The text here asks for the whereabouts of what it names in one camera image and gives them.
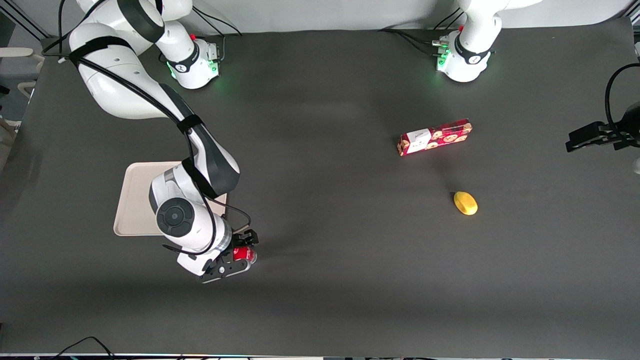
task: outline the gray table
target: gray table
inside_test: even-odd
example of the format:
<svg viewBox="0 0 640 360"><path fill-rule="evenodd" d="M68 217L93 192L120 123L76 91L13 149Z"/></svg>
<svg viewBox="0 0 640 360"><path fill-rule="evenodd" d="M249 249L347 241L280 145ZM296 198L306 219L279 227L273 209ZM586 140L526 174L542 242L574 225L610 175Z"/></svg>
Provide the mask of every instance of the gray table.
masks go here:
<svg viewBox="0 0 640 360"><path fill-rule="evenodd" d="M178 88L240 164L231 203L260 234L256 266L210 285L163 238L112 230L127 166L181 160L179 132L105 114L49 60L0 182L3 351L95 335L121 353L637 359L640 152L564 149L636 61L631 26L508 29L495 49L464 85L391 34L230 38L221 78ZM464 117L467 141L397 155L399 134Z"/></svg>

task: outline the box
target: box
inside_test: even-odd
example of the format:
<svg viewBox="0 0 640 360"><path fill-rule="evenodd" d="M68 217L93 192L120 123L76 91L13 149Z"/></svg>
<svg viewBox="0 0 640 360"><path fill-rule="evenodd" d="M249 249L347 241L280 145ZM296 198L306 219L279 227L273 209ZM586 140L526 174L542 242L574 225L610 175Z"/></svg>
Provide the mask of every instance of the box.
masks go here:
<svg viewBox="0 0 640 360"><path fill-rule="evenodd" d="M398 153L400 156L404 156L412 152L434 149L454 142L462 142L467 139L472 129L469 119L462 119L402 134L397 145Z"/></svg>

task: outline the black strap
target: black strap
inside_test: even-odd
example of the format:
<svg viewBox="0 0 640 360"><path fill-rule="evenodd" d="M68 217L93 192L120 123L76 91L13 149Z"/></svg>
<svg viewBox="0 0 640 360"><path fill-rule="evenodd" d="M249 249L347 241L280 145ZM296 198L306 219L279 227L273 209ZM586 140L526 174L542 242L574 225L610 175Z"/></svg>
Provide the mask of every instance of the black strap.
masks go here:
<svg viewBox="0 0 640 360"><path fill-rule="evenodd" d="M184 170L187 172L187 174L189 174L189 177L191 177L191 180L193 180L193 182L196 184L198 189L200 189L200 191L206 197L210 199L215 199L218 196L222 195L222 194L217 194L213 190L213 188L211 187L211 184L209 184L209 182L204 177L204 175L202 175L202 173L200 173L200 171L195 167L195 165L191 161L191 158L186 158L182 160L182 167L184 167Z"/></svg>
<svg viewBox="0 0 640 360"><path fill-rule="evenodd" d="M460 43L460 34L456 36L456 41L454 42L456 50L460 56L465 59L465 62L469 65L475 65L480 62L480 60L484 59L484 57L489 53L490 50L483 51L481 53L474 53L473 51L469 51L465 49Z"/></svg>
<svg viewBox="0 0 640 360"><path fill-rule="evenodd" d="M192 127L200 124L202 124L202 119L198 115L191 114L184 118L183 121L180 121L176 126L178 127L178 130L184 134Z"/></svg>
<svg viewBox="0 0 640 360"><path fill-rule="evenodd" d="M107 46L109 45L122 45L133 50L131 45L129 45L129 43L123 38L99 37L99 38L94 38L92 40L89 40L85 45L82 45L81 47L78 47L76 50L73 50L69 54L69 58L71 59L71 62L74 63L74 65L77 67L77 61L80 58L84 58L84 56L91 54L94 51L106 49Z"/></svg>
<svg viewBox="0 0 640 360"><path fill-rule="evenodd" d="M140 0L117 1L122 16L141 37L155 43L164 35L164 23L156 24L142 7Z"/></svg>

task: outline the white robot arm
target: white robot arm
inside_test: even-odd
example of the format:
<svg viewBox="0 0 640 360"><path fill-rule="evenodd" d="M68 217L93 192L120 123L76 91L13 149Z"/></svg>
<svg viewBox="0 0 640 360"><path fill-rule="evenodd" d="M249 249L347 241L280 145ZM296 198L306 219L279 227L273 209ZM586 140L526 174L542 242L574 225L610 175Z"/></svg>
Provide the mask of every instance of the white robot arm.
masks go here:
<svg viewBox="0 0 640 360"><path fill-rule="evenodd" d="M440 57L436 69L455 81L474 80L486 69L491 45L502 29L497 12L525 8L542 0L458 0L467 14L462 32L456 30L433 42Z"/></svg>
<svg viewBox="0 0 640 360"><path fill-rule="evenodd" d="M148 11L147 15L153 15L154 11L157 14L154 7L147 6L151 5L148 0L107 0L102 6L120 6L131 4L132 1ZM104 13L98 10L97 16ZM166 238L179 246L165 245L179 253L178 263L203 279L202 282L247 271L255 261L252 249L253 244L257 243L255 233L232 234L227 221L214 214L206 202L206 198L215 199L236 187L239 167L182 98L168 85L157 83L145 72L136 49L143 51L145 43L141 38L150 32L145 33L143 26L130 30L122 24L130 21L130 18L125 17L125 21L121 19L120 23L113 21L120 31L101 22L88 21L95 20L95 17L88 18L69 36L72 50L69 58L104 111L124 119L169 118L188 139L191 156L180 165L159 174L149 190L149 202L156 213L158 228ZM162 23L158 16L148 18L154 24ZM170 39L176 41L174 47L168 47L167 54L170 51L178 54L180 49L188 53L188 44L180 40L186 34L184 28L181 25L164 28L161 37L166 42L163 45L169 44ZM122 34L127 34L137 48ZM183 72L185 76L182 79L192 83L198 80L198 59ZM210 80L209 76L210 69L205 74L206 81Z"/></svg>
<svg viewBox="0 0 640 360"><path fill-rule="evenodd" d="M98 0L77 2L88 12ZM192 39L177 21L188 15L192 7L192 0L107 0L93 9L80 26L107 25L138 55L155 44L182 87L201 88L218 76L218 48L204 40Z"/></svg>

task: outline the lemon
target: lemon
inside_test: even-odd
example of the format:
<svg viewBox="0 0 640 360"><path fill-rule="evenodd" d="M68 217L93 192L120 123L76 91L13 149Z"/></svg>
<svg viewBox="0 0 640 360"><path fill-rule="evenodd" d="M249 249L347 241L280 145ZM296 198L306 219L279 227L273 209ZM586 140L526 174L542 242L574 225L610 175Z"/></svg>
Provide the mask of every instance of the lemon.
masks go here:
<svg viewBox="0 0 640 360"><path fill-rule="evenodd" d="M456 192L453 195L453 203L465 215L473 215L478 211L478 203L469 193Z"/></svg>

